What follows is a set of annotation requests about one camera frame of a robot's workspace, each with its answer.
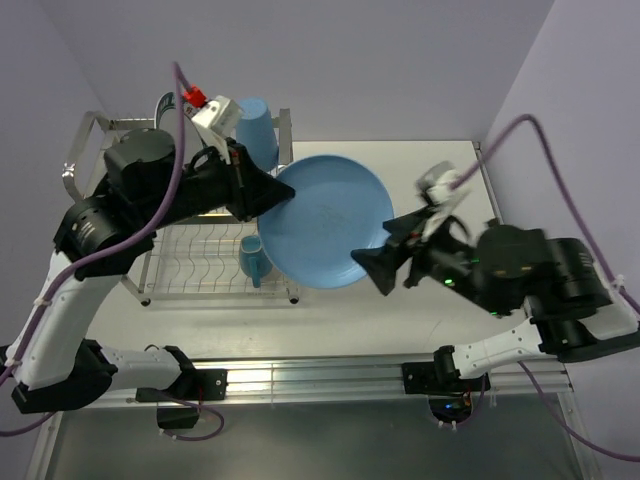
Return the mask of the white plate green rim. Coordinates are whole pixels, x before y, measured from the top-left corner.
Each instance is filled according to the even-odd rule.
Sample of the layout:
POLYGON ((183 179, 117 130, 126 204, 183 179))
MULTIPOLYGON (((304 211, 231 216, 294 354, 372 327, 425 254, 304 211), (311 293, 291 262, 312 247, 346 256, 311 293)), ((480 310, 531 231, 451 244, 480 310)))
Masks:
POLYGON ((167 92, 167 93, 163 94, 157 100, 157 103, 156 103, 156 106, 155 106, 155 109, 154 109, 154 116, 153 116, 154 128, 155 129, 159 129, 163 115, 167 111, 174 110, 174 109, 175 109, 175 93, 174 92, 167 92))

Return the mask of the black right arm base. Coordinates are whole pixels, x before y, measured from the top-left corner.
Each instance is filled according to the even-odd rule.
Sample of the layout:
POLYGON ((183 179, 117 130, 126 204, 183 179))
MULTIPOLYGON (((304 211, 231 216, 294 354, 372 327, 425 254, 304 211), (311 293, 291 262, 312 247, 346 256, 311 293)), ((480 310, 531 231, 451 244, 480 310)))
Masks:
POLYGON ((401 372, 404 393, 426 397, 435 425, 452 432, 477 413, 491 388, 488 374, 475 379, 441 382, 431 361, 403 363, 401 372))

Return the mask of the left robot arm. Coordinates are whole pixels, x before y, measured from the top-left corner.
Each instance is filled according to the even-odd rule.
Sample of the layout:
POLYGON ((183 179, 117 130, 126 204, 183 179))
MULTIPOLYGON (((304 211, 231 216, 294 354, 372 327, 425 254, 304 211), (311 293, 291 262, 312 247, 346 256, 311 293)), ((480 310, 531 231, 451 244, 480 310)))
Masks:
POLYGON ((20 336, 1 351, 1 376, 15 380, 12 398, 24 414, 77 410, 116 390, 190 395, 198 375, 185 353, 90 340, 97 311, 159 229, 219 208, 246 222, 295 195, 229 138, 186 160, 170 133, 135 129, 105 151, 104 163, 94 193, 64 215, 43 289, 20 336))

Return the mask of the blue mug white inside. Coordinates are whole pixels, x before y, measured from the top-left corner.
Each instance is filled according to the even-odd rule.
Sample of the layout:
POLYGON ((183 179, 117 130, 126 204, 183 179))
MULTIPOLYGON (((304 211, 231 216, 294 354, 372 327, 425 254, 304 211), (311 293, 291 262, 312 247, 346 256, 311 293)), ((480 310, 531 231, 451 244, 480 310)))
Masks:
POLYGON ((239 265, 256 289, 261 287, 262 280, 272 272, 273 265, 258 235, 248 235, 241 239, 239 265))

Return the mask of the blue plate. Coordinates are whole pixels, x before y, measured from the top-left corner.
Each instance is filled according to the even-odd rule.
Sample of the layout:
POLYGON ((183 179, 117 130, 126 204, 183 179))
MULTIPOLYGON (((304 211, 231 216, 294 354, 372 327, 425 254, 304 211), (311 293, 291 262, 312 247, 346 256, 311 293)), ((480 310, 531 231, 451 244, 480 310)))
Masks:
POLYGON ((339 155, 315 155, 294 162, 277 179, 295 190, 257 221, 271 263, 296 283, 312 289, 339 289, 366 276, 351 257, 377 248, 394 217, 391 197, 378 176, 339 155))

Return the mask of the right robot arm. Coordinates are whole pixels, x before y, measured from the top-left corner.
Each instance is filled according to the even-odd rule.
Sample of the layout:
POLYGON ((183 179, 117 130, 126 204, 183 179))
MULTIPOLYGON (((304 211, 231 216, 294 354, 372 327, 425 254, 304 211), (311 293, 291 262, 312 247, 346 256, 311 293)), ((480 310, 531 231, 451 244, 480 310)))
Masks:
POLYGON ((484 340, 438 348, 421 376, 429 391, 454 391, 522 360, 578 363, 638 347, 638 314, 621 290, 605 283, 580 240, 549 239, 541 229, 492 220, 469 244, 453 236, 452 226, 461 223, 454 215, 424 237, 434 217, 434 209, 425 207, 386 221, 385 243, 355 249, 351 257, 382 295, 391 293, 397 271, 407 265, 405 288, 429 277, 494 317, 519 309, 527 316, 484 340))

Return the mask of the tall blue plastic cup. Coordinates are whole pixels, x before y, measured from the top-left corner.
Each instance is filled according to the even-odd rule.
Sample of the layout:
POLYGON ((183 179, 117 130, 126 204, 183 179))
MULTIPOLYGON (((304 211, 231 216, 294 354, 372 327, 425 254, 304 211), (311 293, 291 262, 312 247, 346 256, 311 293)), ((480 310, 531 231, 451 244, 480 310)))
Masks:
POLYGON ((243 98, 238 104, 243 115, 236 125, 236 140, 246 147, 258 168, 270 172, 277 166, 279 155, 270 109, 260 97, 243 98))

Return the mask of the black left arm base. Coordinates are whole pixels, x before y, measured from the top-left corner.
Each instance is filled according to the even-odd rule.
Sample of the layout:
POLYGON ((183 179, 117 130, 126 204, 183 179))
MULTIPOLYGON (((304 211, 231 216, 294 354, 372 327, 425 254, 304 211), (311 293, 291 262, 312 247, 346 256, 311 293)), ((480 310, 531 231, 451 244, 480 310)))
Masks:
POLYGON ((225 399, 227 378, 226 369, 195 369, 166 390, 137 389, 135 401, 156 405, 156 423, 162 434, 181 441, 203 441, 219 435, 225 426, 223 415, 208 403, 225 399), (198 422, 209 419, 216 428, 209 434, 196 434, 198 422))

